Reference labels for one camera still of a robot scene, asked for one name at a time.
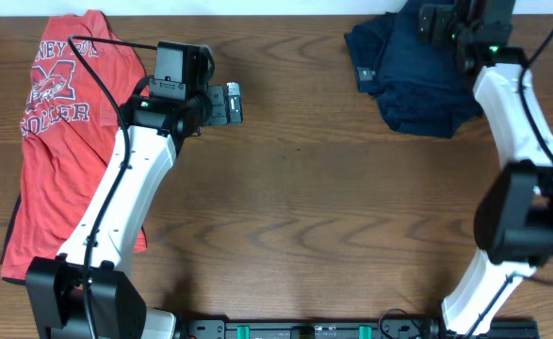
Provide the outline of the navy blue shorts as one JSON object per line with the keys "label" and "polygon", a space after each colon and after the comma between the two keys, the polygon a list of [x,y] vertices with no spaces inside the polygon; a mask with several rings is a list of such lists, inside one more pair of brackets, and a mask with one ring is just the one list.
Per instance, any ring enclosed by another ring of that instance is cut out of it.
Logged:
{"label": "navy blue shorts", "polygon": [[432,47],[437,50],[473,51],[468,33],[471,2],[407,1],[396,14],[390,41],[396,47]]}

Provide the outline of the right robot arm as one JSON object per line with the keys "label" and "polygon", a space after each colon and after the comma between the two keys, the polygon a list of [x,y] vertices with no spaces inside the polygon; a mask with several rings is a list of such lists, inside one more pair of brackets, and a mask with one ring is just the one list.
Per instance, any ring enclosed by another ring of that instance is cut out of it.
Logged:
{"label": "right robot arm", "polygon": [[553,257],[553,134],[531,83],[535,56],[512,46],[512,1],[425,4],[419,38],[454,49],[457,69],[493,134],[501,172],[474,217],[475,254],[443,298],[428,338],[536,338],[531,321],[495,318],[523,282]]}

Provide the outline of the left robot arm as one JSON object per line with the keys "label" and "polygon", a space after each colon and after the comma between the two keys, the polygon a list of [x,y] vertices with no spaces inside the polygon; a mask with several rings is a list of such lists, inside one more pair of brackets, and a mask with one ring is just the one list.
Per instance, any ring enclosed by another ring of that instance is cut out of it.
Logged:
{"label": "left robot arm", "polygon": [[25,287],[41,338],[174,338],[177,318],[148,306],[130,280],[144,219],[186,138],[242,122],[240,87],[213,85],[209,46],[161,41],[155,73],[122,105],[105,174],[53,259],[36,257]]}

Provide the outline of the folded navy garment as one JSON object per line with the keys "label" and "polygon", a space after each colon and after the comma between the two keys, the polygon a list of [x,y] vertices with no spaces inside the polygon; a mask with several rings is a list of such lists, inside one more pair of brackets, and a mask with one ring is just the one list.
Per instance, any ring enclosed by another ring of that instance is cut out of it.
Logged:
{"label": "folded navy garment", "polygon": [[418,40],[415,9],[376,16],[344,35],[359,92],[399,133],[451,138],[482,115],[455,56]]}

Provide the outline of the red printed t-shirt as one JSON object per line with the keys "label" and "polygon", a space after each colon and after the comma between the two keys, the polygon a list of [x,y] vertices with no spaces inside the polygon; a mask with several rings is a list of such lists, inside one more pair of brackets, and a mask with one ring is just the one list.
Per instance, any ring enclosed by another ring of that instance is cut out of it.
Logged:
{"label": "red printed t-shirt", "polygon": [[145,71],[135,51],[117,45],[106,16],[49,19],[30,70],[20,122],[24,161],[19,217],[32,256],[52,258],[84,216],[114,148],[114,109],[75,57],[80,53],[118,104]]}

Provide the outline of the black garment under red shirt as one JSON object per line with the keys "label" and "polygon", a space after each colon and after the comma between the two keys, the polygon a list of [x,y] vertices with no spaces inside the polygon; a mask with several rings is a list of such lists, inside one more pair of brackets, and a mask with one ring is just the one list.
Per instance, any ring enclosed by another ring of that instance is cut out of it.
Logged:
{"label": "black garment under red shirt", "polygon": [[21,195],[18,195],[8,222],[0,258],[1,279],[6,283],[25,286],[25,275],[31,262],[29,249],[24,245],[23,225],[19,217]]}

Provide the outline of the green clip on rail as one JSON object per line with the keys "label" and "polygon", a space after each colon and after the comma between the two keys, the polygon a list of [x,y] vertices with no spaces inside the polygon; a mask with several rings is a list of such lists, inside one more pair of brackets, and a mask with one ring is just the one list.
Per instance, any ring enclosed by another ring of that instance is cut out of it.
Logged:
{"label": "green clip on rail", "polygon": [[251,329],[249,326],[238,326],[236,329],[236,339],[251,339]]}
{"label": "green clip on rail", "polygon": [[372,328],[370,326],[360,326],[359,339],[372,339]]}

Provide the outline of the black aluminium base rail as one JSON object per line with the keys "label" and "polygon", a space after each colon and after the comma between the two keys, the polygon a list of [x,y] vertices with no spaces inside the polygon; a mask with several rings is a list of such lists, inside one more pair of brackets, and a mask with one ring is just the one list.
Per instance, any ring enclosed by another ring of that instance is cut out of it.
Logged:
{"label": "black aluminium base rail", "polygon": [[184,339],[236,339],[238,326],[249,326],[251,339],[359,339],[359,327],[370,326],[372,339],[456,338],[435,320],[385,319],[381,322],[228,322],[190,320],[178,327],[175,336]]}

